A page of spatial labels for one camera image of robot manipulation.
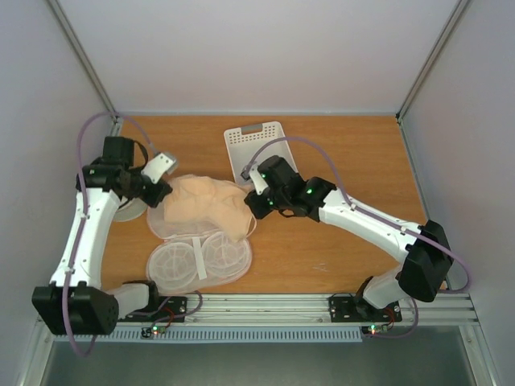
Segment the pink bra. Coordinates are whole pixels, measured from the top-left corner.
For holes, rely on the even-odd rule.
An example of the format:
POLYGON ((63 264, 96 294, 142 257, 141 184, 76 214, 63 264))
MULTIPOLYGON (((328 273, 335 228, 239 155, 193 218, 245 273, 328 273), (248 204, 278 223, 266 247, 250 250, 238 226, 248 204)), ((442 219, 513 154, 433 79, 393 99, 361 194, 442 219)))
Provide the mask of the pink bra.
POLYGON ((245 204, 250 187, 206 176, 184 175, 171 180, 164 200, 164 220, 172 224, 208 221, 234 241, 252 232, 253 214, 245 204))

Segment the floral mesh laundry bag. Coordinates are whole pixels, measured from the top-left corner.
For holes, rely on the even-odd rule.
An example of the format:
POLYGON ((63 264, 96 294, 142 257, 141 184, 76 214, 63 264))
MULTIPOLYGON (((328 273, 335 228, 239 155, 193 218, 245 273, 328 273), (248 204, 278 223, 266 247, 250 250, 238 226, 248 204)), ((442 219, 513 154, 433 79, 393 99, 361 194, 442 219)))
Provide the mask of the floral mesh laundry bag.
POLYGON ((226 285, 250 269, 253 253, 249 237, 231 240, 208 221, 172 224, 164 220, 164 201, 147 212, 149 229, 162 240, 150 254, 146 275, 162 295, 188 294, 226 285))

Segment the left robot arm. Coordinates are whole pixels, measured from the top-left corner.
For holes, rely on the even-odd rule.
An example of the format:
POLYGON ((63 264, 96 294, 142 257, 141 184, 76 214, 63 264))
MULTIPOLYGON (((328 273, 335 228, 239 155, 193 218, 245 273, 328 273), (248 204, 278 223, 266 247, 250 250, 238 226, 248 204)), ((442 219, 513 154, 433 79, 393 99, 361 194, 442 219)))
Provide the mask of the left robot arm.
POLYGON ((131 200, 157 207, 172 191, 164 179, 178 166, 169 153, 153 158, 142 148, 144 164, 135 166, 140 142, 107 137, 102 155, 76 177, 76 209, 63 256, 46 286, 35 287, 31 302, 54 335, 109 335, 117 321, 135 312, 144 320, 162 310, 152 280, 127 281, 101 288, 101 266, 109 230, 118 209, 131 200))

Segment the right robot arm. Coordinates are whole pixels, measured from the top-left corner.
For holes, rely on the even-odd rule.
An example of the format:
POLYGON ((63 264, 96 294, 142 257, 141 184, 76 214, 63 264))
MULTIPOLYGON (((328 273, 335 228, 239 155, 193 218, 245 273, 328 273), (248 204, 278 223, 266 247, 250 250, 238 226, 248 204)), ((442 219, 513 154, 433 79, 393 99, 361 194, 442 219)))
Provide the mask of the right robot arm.
POLYGON ((274 155, 246 167, 242 176, 253 183, 245 203, 261 220, 272 211, 303 217, 359 236, 388 253, 398 266, 367 278, 353 296, 362 318, 374 318, 404 298, 433 302, 453 259, 443 227, 396 219, 358 200, 344 197, 334 183, 320 177, 305 180, 282 157, 274 155))

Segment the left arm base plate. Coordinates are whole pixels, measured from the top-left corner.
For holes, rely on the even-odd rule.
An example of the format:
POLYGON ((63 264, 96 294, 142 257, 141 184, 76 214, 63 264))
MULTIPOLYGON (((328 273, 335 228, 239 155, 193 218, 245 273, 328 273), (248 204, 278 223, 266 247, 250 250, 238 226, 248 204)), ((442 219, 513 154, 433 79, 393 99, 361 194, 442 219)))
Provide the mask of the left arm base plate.
POLYGON ((180 317, 187 311, 187 297, 159 297, 154 306, 149 306, 144 310, 135 311, 121 319, 121 322, 146 322, 151 323, 164 318, 168 321, 172 315, 177 317, 176 322, 183 322, 184 317, 180 317))

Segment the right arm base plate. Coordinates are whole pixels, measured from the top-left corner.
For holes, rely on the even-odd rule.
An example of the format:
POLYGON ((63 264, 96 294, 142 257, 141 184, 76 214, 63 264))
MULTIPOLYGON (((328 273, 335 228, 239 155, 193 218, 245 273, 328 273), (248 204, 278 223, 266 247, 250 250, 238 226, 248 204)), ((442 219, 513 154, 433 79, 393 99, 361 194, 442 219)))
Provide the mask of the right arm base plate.
POLYGON ((352 294, 333 294, 328 299, 331 322, 401 322, 402 314, 398 302, 386 308, 377 309, 352 294))

